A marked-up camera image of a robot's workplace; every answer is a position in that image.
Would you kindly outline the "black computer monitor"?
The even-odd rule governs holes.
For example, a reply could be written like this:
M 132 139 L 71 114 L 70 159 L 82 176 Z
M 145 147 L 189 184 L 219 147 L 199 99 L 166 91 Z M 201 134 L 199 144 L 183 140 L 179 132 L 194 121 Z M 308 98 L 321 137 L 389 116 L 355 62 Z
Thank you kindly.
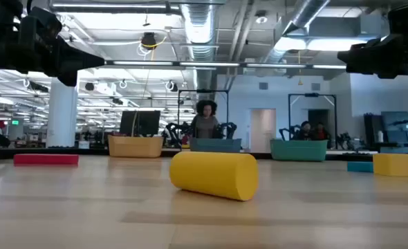
M 160 111 L 123 111 L 119 133 L 152 137 L 158 134 Z

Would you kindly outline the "white round pillar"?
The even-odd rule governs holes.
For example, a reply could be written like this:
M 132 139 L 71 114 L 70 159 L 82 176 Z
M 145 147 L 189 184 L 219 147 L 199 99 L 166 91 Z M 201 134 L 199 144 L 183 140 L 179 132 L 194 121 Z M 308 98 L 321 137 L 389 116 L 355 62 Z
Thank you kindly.
M 52 78 L 49 93 L 46 146 L 73 147 L 77 124 L 78 88 L 65 86 L 57 78 Z

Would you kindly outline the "red rectangular block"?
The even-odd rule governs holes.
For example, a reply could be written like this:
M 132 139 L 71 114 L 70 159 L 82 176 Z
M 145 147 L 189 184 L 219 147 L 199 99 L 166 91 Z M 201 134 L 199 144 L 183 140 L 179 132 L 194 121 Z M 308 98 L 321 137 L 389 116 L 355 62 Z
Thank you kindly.
M 75 154 L 16 154 L 14 155 L 14 165 L 58 165 L 67 167 L 77 167 L 79 156 Z

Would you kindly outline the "yellow cube block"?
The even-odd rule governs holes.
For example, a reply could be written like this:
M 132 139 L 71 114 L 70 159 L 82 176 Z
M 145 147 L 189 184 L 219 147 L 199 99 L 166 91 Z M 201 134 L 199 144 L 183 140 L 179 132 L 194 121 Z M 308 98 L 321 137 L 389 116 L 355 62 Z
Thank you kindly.
M 373 173 L 408 177 L 408 154 L 374 154 Z

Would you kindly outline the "green plastic bin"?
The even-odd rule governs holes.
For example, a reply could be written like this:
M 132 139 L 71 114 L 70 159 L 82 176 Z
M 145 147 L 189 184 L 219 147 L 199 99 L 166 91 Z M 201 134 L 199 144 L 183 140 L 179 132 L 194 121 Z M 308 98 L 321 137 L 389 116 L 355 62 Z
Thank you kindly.
M 280 161 L 324 161 L 327 140 L 278 140 L 270 141 L 273 160 Z

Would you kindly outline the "yellow cylinder block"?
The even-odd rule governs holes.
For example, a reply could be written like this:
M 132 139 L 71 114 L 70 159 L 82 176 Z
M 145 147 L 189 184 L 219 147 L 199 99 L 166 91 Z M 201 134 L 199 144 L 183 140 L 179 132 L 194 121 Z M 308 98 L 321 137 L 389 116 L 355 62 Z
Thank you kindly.
M 237 201 L 249 201 L 257 192 L 257 160 L 250 154 L 185 151 L 169 167 L 171 183 L 180 190 Z

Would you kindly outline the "monitor with blue screen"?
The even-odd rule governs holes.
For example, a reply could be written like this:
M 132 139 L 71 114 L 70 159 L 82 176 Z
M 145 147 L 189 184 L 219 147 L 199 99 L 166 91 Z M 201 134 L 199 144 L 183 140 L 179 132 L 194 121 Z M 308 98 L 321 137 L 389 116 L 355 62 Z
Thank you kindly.
M 408 111 L 383 111 L 381 116 L 387 142 L 408 143 Z

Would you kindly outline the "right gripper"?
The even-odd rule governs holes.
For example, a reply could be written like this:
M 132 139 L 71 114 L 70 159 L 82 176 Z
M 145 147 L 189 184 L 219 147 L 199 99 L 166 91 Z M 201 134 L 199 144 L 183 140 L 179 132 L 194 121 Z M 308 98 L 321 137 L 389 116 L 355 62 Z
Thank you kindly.
M 382 48 L 382 65 L 378 77 L 394 79 L 399 75 L 408 75 L 408 35 L 387 35 L 353 44 L 350 49 L 338 52 L 337 58 L 346 64 L 347 73 L 373 75 L 375 71 L 372 69 L 369 49 L 378 44 Z

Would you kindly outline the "blue plastic bin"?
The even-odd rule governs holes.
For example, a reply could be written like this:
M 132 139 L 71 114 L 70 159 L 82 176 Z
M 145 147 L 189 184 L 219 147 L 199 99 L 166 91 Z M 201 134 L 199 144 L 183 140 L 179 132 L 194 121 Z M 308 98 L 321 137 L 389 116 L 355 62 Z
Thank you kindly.
M 191 151 L 239 153 L 242 139 L 192 138 Z

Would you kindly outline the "long ceiling light bar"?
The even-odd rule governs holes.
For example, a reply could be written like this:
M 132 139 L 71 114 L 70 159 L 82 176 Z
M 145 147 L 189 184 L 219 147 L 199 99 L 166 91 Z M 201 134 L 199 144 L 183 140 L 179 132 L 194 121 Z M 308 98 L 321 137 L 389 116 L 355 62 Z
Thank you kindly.
M 331 69 L 345 70 L 345 65 L 328 64 L 264 64 L 245 62 L 179 62 L 179 61 L 131 61 L 131 60 L 107 60 L 105 66 L 182 66 L 182 67 L 223 67 L 223 68 L 298 68 L 298 69 Z

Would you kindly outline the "orange plastic bin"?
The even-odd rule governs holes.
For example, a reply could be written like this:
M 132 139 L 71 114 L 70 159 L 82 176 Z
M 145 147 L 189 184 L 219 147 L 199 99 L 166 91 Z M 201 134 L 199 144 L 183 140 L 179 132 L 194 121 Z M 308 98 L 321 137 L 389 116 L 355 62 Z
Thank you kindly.
M 108 136 L 109 155 L 124 158 L 158 158 L 163 149 L 163 138 Z

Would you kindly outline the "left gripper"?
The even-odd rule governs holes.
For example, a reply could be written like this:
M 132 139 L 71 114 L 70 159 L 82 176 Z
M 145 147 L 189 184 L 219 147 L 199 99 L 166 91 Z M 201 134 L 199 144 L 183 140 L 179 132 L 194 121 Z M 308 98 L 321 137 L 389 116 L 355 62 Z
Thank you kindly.
M 58 34 L 62 23 L 56 15 L 39 7 L 32 7 L 19 26 L 19 44 L 32 54 L 32 68 L 56 75 L 61 42 Z M 77 86 L 77 71 L 104 66 L 104 58 L 62 44 L 62 70 L 57 79 L 65 86 Z

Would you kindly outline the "white door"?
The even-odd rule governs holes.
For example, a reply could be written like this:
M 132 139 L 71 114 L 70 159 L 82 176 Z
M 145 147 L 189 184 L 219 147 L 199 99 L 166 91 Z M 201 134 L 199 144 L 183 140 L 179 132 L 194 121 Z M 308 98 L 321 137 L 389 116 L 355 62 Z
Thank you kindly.
M 276 138 L 276 109 L 252 109 L 250 151 L 270 153 L 270 141 Z

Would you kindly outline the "blue block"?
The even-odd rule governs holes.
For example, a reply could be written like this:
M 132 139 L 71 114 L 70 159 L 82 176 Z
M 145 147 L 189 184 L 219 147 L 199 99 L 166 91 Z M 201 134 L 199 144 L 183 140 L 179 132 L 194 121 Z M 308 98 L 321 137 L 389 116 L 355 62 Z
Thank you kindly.
M 347 163 L 347 171 L 348 172 L 373 173 L 373 163 L 372 162 L 351 161 Z

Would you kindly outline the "silver ventilation duct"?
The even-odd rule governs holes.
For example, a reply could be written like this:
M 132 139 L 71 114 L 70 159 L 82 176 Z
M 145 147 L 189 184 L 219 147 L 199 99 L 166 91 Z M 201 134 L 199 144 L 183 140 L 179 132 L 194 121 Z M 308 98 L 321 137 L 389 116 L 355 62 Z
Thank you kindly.
M 189 47 L 193 62 L 211 62 L 215 60 L 216 14 L 218 7 L 210 4 L 183 4 L 180 6 L 184 17 L 187 41 L 198 46 Z
M 285 17 L 278 19 L 274 29 L 275 44 L 261 60 L 266 64 L 276 64 L 282 60 L 289 50 L 297 50 L 297 41 L 288 38 L 291 32 L 304 30 L 308 33 L 310 24 L 331 0 L 297 0 L 294 10 Z

